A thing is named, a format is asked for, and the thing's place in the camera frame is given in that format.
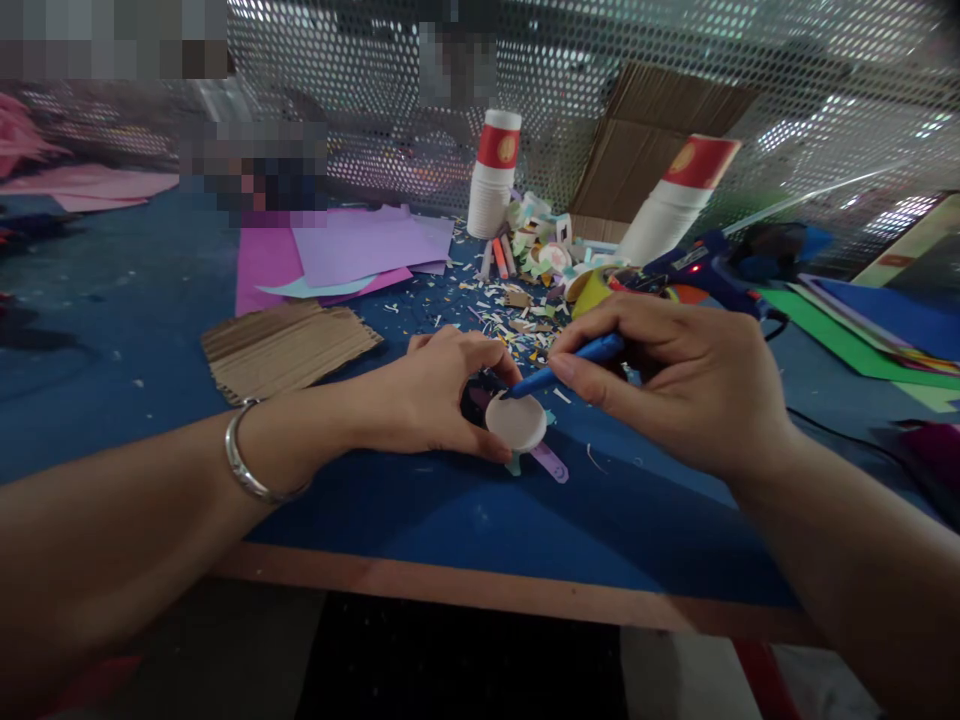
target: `red and white paper cup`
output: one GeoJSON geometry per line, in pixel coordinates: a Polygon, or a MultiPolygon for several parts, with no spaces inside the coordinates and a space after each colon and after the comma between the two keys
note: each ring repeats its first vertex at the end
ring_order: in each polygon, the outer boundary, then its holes
{"type": "Polygon", "coordinates": [[[710,201],[739,140],[691,135],[623,236],[617,255],[643,266],[673,250],[710,201]]]}
{"type": "Polygon", "coordinates": [[[467,232],[474,237],[490,239],[503,225],[517,172],[521,121],[516,113],[487,110],[467,211],[467,232]]]}

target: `wooden table edge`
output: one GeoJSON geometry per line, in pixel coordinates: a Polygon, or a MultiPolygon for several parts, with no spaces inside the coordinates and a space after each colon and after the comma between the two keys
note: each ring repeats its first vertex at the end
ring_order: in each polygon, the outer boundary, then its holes
{"type": "Polygon", "coordinates": [[[800,610],[602,585],[239,543],[218,577],[446,603],[569,620],[826,647],[800,610]]]}

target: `left hand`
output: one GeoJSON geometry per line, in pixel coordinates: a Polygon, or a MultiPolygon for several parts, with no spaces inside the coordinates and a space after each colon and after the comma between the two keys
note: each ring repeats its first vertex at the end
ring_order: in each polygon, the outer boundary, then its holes
{"type": "Polygon", "coordinates": [[[351,404],[361,413],[357,445],[397,453],[452,450],[509,462],[506,443],[460,414],[467,380],[482,368],[508,387],[523,379],[503,343],[480,332],[446,325],[434,335],[415,335],[405,357],[348,381],[351,404]]]}

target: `blue table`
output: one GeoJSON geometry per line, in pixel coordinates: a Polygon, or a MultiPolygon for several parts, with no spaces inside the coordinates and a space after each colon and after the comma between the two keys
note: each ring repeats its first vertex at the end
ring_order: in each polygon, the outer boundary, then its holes
{"type": "MultiPolygon", "coordinates": [[[[48,198],[8,200],[15,211],[57,207],[48,198]]],[[[239,232],[208,200],[165,193],[149,205],[88,216],[77,224],[80,234],[0,261],[0,290],[37,313],[28,329],[77,338],[76,347],[56,351],[0,350],[0,481],[228,408],[199,337],[232,315],[239,232]]],[[[475,241],[454,245],[454,257],[476,262],[480,249],[475,241]]],[[[468,320],[468,298],[456,295],[462,291],[444,281],[428,288],[427,279],[351,303],[385,342],[328,381],[401,356],[409,339],[404,331],[429,331],[438,307],[445,322],[476,327],[468,320]],[[451,302],[424,302],[438,294],[451,302]],[[399,315],[384,310],[393,303],[399,315]]],[[[43,340],[4,333],[8,342],[43,340]]],[[[788,402],[837,430],[875,439],[871,428],[893,419],[943,419],[889,383],[855,375],[799,329],[789,328],[773,347],[788,402]]],[[[568,395],[569,405],[553,394],[540,398],[557,416],[547,442],[570,469],[566,485],[530,458],[514,480],[502,467],[448,454],[387,464],[376,454],[353,453],[325,468],[304,499],[254,530],[217,572],[602,622],[818,641],[722,483],[568,395]],[[587,458],[587,443],[605,472],[587,458]]],[[[931,512],[888,461],[813,432],[931,512]]]]}

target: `silver bangle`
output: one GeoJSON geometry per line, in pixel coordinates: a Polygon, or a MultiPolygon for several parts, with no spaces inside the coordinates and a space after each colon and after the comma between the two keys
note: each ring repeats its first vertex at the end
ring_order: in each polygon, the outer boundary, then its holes
{"type": "Polygon", "coordinates": [[[240,421],[243,420],[243,416],[247,414],[250,408],[254,405],[259,405],[261,402],[263,402],[263,400],[260,398],[247,398],[244,400],[243,409],[240,410],[240,412],[234,416],[233,420],[230,421],[230,424],[227,425],[227,434],[224,437],[224,443],[227,446],[227,460],[230,463],[230,469],[233,470],[233,474],[237,478],[237,482],[240,483],[240,487],[258,500],[262,500],[269,505],[283,505],[305,493],[312,481],[308,481],[298,490],[284,495],[274,492],[266,485],[263,485],[253,476],[253,473],[250,472],[246,463],[243,462],[243,458],[240,457],[240,449],[237,447],[237,428],[240,427],[240,421]]]}

